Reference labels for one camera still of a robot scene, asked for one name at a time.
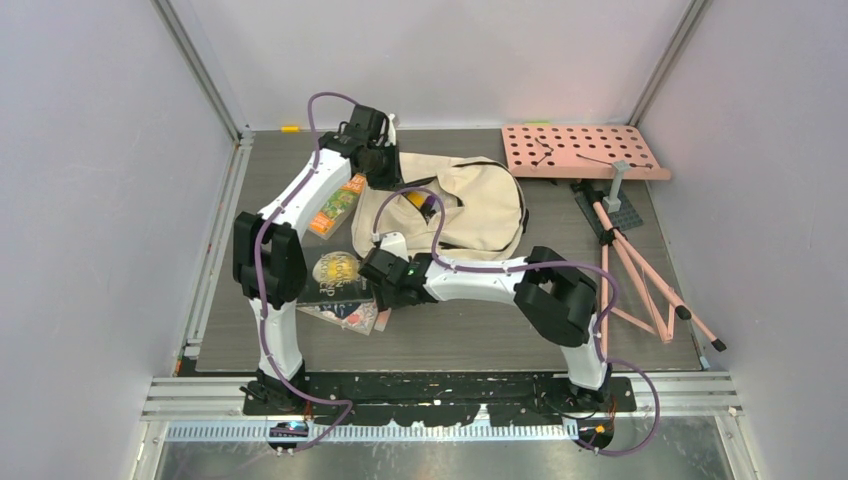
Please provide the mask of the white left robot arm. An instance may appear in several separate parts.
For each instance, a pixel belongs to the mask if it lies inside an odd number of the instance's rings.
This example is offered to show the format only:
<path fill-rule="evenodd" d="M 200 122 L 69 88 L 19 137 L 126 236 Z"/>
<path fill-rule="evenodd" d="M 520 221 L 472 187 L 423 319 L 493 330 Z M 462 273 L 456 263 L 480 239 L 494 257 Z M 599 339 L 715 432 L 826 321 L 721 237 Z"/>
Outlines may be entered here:
<path fill-rule="evenodd" d="M 306 285 L 301 240 L 313 218 L 356 174 L 374 184 L 399 179 L 394 117 L 357 104 L 349 120 L 314 135 L 313 151 L 292 182 L 257 213 L 240 213 L 233 225 L 233 277 L 254 311 L 260 348 L 249 393 L 284 414 L 315 402 L 303 381 L 296 333 L 296 301 Z"/>

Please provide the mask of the purple black highlighter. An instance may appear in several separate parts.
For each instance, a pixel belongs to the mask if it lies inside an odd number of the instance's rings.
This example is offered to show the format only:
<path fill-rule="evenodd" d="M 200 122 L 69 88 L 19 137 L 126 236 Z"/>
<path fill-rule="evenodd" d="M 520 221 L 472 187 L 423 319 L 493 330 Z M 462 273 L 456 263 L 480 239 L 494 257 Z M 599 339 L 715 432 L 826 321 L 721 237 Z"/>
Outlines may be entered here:
<path fill-rule="evenodd" d="M 423 201 L 420 212 L 426 221 L 429 221 L 438 212 L 438 196 L 428 195 Z"/>

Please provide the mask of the cream canvas backpack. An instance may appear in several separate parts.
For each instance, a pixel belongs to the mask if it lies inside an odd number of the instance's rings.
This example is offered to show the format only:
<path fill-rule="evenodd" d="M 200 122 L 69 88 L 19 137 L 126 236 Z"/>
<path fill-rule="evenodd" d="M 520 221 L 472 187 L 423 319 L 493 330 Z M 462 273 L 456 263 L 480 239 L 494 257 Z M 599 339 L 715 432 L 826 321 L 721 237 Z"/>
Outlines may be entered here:
<path fill-rule="evenodd" d="M 438 204 L 427 214 L 403 195 L 366 187 L 351 225 L 352 246 L 361 257 L 373 246 L 372 229 L 399 232 L 411 255 L 429 253 L 435 235 L 440 254 L 463 260 L 505 260 L 517 249 L 529 217 L 524 193 L 508 168 L 487 157 L 400 155 L 402 184 Z"/>

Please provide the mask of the light orange highlighter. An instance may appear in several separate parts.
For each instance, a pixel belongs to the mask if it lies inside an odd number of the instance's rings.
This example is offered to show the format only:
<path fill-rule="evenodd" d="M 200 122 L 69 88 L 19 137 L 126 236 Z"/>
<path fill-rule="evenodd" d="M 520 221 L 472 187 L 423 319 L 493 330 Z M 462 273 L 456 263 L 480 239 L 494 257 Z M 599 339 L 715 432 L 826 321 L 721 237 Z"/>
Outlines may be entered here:
<path fill-rule="evenodd" d="M 374 322 L 373 329 L 378 332 L 383 332 L 388 324 L 388 320 L 390 318 L 392 311 L 390 309 L 386 309 L 380 311 L 377 315 L 377 318 Z"/>

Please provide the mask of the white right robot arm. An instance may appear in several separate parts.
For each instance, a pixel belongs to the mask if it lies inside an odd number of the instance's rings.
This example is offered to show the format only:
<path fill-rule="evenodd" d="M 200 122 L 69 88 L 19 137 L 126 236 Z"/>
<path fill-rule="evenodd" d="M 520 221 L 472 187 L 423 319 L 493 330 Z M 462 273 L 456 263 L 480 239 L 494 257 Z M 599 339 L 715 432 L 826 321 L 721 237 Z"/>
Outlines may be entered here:
<path fill-rule="evenodd" d="M 612 373 L 599 336 L 612 307 L 600 306 L 590 272 L 604 278 L 611 289 L 617 287 L 601 268 L 568 261 L 548 247 L 495 261 L 451 258 L 436 251 L 411 255 L 398 232 L 376 235 L 358 270 L 382 310 L 454 300 L 516 308 L 543 339 L 559 348 L 572 400 L 589 411 L 610 398 Z"/>

